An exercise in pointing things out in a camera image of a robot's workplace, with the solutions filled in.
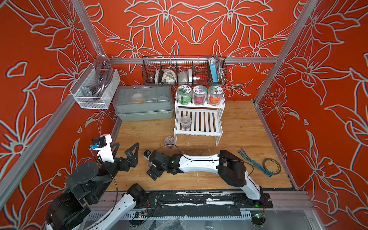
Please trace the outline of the white slatted two-tier shelf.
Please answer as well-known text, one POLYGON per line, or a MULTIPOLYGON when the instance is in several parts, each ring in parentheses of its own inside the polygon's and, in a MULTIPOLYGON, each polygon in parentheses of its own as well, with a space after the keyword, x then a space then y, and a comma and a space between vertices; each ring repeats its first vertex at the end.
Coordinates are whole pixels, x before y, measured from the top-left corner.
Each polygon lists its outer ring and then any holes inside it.
POLYGON ((216 145, 219 145, 223 135, 222 115, 225 110, 225 99, 222 98, 217 106, 207 103, 195 105, 193 103, 182 105, 175 100, 175 125, 174 139, 178 141, 178 135, 208 136, 214 137, 216 145), (183 116, 190 116, 192 124, 189 130, 182 130, 180 119, 183 116))

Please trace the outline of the seed jar green tree lid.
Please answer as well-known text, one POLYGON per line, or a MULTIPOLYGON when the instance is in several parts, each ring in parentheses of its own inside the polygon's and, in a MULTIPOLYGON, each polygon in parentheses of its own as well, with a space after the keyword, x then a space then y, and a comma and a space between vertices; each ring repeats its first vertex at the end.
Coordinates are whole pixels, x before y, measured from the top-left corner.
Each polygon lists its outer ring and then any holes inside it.
POLYGON ((177 89, 177 100, 179 104, 187 105, 192 102, 192 88, 189 85, 181 85, 177 89))

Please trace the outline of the seed jar pink flower lid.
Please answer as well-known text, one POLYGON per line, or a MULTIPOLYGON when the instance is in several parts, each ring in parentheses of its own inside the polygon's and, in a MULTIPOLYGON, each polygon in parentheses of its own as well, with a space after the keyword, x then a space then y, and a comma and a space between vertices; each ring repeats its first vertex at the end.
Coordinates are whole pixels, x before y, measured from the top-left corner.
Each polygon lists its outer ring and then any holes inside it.
POLYGON ((208 89, 203 85, 197 85, 193 88, 192 103, 203 105, 206 101, 208 89))

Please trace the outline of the seed jar radish lid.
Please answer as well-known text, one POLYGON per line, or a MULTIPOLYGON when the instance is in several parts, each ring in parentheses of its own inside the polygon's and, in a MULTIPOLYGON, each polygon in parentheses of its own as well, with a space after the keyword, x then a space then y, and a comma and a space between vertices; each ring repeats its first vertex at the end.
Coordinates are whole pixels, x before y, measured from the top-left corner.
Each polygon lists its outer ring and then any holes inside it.
POLYGON ((211 106, 220 104, 223 96, 223 89, 220 86, 213 85, 208 89, 207 103, 211 106))

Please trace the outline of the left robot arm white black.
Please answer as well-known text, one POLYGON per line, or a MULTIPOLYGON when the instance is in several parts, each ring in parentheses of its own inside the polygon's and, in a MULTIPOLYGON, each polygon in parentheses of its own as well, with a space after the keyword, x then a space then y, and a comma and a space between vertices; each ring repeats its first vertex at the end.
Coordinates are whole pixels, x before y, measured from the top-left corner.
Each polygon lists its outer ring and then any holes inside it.
MULTIPOLYGON (((114 149, 107 147, 112 153, 112 162, 99 159, 78 166, 66 179, 66 190, 56 197, 48 207, 46 223, 48 230, 81 230, 82 223, 91 213, 90 206, 98 204, 102 195, 119 171, 127 172, 138 164, 139 143, 135 143, 125 151, 126 158, 116 157, 119 144, 114 149)), ((90 230, 109 230, 125 214, 136 205, 145 203, 146 191, 138 184, 133 184, 121 197, 116 197, 113 207, 90 230)))

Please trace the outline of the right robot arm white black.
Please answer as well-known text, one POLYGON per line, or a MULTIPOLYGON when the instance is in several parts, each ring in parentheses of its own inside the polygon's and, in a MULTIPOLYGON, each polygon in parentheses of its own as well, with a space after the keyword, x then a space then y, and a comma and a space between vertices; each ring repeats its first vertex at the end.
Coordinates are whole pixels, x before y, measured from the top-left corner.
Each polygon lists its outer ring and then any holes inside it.
POLYGON ((218 175, 227 185, 241 189, 245 193, 245 201, 254 208, 272 208, 272 200, 263 192, 247 171, 245 162, 227 150, 211 156, 190 156, 174 154, 172 156, 157 150, 146 150, 144 157, 149 162, 147 175, 157 180, 164 172, 178 173, 205 172, 218 175))

